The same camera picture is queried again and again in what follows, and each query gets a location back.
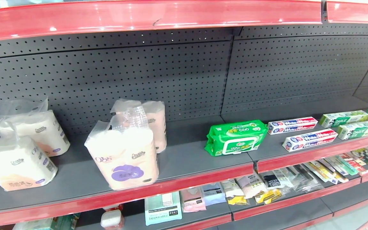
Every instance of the purple cloud logo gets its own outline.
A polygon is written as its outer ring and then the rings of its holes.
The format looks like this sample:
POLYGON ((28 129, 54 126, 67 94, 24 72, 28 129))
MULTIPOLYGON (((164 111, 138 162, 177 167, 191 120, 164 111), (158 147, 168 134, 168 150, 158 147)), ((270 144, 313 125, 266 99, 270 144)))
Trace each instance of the purple cloud logo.
POLYGON ((132 165, 123 165, 117 166, 113 170, 111 177, 116 181, 126 181, 128 179, 140 178, 143 175, 144 172, 139 167, 132 165))

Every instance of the small plastic container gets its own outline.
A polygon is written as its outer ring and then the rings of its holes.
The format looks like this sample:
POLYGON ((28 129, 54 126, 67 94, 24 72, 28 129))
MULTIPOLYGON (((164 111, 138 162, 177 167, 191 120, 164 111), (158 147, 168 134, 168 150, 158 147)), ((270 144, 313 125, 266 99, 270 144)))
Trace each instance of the small plastic container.
POLYGON ((122 230, 124 226, 124 217, 120 210, 107 211, 103 213, 100 225, 106 230, 122 230))

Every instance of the light blue package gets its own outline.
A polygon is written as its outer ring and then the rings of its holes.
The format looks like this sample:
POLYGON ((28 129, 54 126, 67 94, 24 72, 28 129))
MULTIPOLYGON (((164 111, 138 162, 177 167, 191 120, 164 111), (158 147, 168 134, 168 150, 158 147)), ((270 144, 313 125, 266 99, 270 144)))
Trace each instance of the light blue package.
POLYGON ((206 206, 226 202, 225 192, 220 182, 203 185, 201 188, 206 206))
POLYGON ((178 191, 145 198, 144 208, 146 226, 182 219, 178 191))

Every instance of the red and white toothpaste box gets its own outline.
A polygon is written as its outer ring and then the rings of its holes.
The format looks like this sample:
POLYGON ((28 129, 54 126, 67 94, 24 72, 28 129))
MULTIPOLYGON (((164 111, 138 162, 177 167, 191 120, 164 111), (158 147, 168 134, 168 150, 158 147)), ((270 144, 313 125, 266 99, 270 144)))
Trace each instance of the red and white toothpaste box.
POLYGON ((330 128, 308 134, 287 137, 282 146, 288 151, 307 149, 321 144, 327 144, 335 140, 337 133, 330 128))
POLYGON ((274 135, 312 129, 316 126, 316 124, 317 120, 312 117, 269 122, 268 133, 269 135, 274 135))

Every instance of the green wet wipes package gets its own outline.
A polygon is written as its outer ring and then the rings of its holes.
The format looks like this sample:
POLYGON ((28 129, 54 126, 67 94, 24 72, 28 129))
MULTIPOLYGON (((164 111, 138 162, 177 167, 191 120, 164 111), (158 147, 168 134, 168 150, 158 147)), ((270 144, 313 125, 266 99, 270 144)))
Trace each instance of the green wet wipes package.
POLYGON ((260 120, 213 125, 205 150, 212 156, 257 150, 268 132, 260 120))

